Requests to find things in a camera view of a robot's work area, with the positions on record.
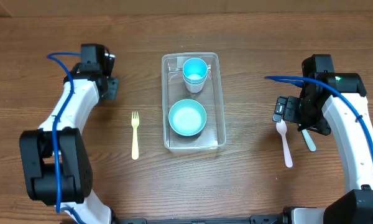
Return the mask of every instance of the wooden table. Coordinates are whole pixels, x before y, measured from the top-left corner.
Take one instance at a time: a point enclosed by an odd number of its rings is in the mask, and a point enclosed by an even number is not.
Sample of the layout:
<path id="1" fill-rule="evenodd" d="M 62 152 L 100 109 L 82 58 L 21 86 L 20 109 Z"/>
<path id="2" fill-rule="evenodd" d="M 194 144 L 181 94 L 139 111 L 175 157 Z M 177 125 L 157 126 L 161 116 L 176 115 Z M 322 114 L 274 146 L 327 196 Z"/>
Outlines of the wooden table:
<path id="1" fill-rule="evenodd" d="M 58 223 L 53 207 L 26 194 L 18 139 L 36 129 L 62 94 L 63 70 L 45 56 L 107 45 L 116 54 L 116 101 L 95 107 L 83 132 L 94 190 L 119 218 L 248 217 L 284 206 L 326 207 L 344 194 L 332 136 L 312 134 L 309 152 L 288 125 L 294 167 L 284 165 L 272 122 L 278 96 L 299 89 L 264 80 L 302 75 L 312 54 L 357 72 L 373 124 L 373 12 L 257 13 L 0 19 L 0 223 Z M 163 146 L 161 58 L 219 55 L 227 143 L 217 152 L 171 154 Z M 63 57 L 71 67 L 78 58 Z M 131 111 L 139 111 L 140 159 L 131 159 Z"/>

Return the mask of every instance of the light blue plastic cup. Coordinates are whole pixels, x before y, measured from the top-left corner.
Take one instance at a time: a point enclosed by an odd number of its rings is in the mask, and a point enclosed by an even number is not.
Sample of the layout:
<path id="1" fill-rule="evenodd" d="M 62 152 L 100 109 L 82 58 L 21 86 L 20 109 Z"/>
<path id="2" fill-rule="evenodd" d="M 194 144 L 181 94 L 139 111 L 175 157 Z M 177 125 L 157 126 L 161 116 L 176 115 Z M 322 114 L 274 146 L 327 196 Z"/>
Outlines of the light blue plastic cup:
<path id="1" fill-rule="evenodd" d="M 208 67 L 200 58 L 189 58 L 182 67 L 184 79 L 187 83 L 197 85 L 206 80 Z"/>
<path id="2" fill-rule="evenodd" d="M 206 120 L 206 110 L 195 100 L 180 100 L 168 112 L 170 126 L 182 136 L 198 134 L 206 125 Z"/>

